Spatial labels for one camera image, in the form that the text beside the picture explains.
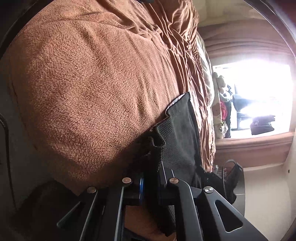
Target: white wall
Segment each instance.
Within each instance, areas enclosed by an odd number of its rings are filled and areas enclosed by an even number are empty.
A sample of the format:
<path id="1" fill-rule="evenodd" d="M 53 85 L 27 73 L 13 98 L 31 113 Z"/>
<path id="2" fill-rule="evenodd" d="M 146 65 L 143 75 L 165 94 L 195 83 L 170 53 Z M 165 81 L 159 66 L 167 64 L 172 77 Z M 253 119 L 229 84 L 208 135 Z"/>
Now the white wall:
<path id="1" fill-rule="evenodd" d="M 291 221 L 292 223 L 296 218 L 296 136 L 294 134 L 294 140 L 286 162 L 284 163 L 284 173 L 287 180 L 290 199 L 291 199 Z"/>
<path id="2" fill-rule="evenodd" d="M 244 178 L 245 218 L 269 241 L 280 241 L 291 225 L 291 201 L 283 165 L 245 168 Z"/>

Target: brown curtain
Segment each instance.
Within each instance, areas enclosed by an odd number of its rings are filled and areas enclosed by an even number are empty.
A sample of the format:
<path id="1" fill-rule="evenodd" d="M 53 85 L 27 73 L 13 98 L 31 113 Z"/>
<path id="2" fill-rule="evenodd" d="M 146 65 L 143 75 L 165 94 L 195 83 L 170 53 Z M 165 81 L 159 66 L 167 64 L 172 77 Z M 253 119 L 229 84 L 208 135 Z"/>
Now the brown curtain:
<path id="1" fill-rule="evenodd" d="M 285 41 L 266 20 L 249 19 L 209 25 L 198 28 L 198 32 L 213 65 L 260 58 L 292 66 L 295 60 Z M 243 167 L 284 162 L 295 127 L 290 130 L 293 131 L 266 137 L 216 139 L 214 164 L 222 165 L 228 159 L 236 160 Z"/>
<path id="2" fill-rule="evenodd" d="M 198 28 L 210 60 L 224 56 L 253 55 L 264 59 L 291 56 L 289 47 L 266 20 L 249 19 Z"/>
<path id="3" fill-rule="evenodd" d="M 234 159 L 242 167 L 256 167 L 285 162 L 294 132 L 245 139 L 216 140 L 215 165 Z"/>

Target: black fabric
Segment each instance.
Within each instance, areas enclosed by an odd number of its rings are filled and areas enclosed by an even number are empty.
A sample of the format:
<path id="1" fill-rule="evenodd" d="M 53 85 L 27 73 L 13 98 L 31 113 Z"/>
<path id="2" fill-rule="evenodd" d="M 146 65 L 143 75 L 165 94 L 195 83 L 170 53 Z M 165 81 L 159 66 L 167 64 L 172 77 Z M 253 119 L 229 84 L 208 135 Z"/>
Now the black fabric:
<path id="1" fill-rule="evenodd" d="M 202 164 L 197 121 L 190 102 L 190 94 L 176 99 L 165 112 L 166 118 L 154 126 L 150 134 L 150 161 L 145 169 L 147 206 L 158 228 L 167 236 L 176 230 L 173 206 L 159 206 L 157 199 L 157 171 L 161 161 L 173 170 L 175 177 L 190 186 L 201 188 L 197 167 Z"/>
<path id="2" fill-rule="evenodd" d="M 250 125 L 252 135 L 274 131 L 274 128 L 270 124 L 270 122 L 275 121 L 274 117 L 275 115 L 266 115 L 254 118 Z"/>

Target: bed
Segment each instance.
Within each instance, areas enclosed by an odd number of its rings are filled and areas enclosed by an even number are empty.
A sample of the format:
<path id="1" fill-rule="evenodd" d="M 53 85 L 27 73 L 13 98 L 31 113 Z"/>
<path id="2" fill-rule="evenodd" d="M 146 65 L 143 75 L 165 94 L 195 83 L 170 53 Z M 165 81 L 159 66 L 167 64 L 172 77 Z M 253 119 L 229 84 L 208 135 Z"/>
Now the bed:
<path id="1" fill-rule="evenodd" d="M 145 150 L 141 135 L 185 92 L 211 170 L 214 86 L 198 19 L 189 0 L 55 0 L 20 31 L 1 72 L 55 180 L 75 194 L 120 180 Z M 145 233 L 145 210 L 129 212 L 130 230 L 165 240 Z"/>

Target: brown fleece blanket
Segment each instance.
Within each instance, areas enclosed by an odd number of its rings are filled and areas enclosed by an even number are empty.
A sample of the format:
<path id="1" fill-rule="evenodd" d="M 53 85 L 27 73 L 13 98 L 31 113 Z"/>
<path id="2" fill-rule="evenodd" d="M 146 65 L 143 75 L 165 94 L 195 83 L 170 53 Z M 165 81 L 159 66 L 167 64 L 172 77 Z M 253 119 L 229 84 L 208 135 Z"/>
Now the brown fleece blanket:
<path id="1" fill-rule="evenodd" d="M 137 138 L 186 91 L 210 170 L 215 146 L 197 23 L 190 0 L 55 0 L 20 31 L 1 71 L 57 181 L 79 194 L 120 180 L 141 155 Z"/>

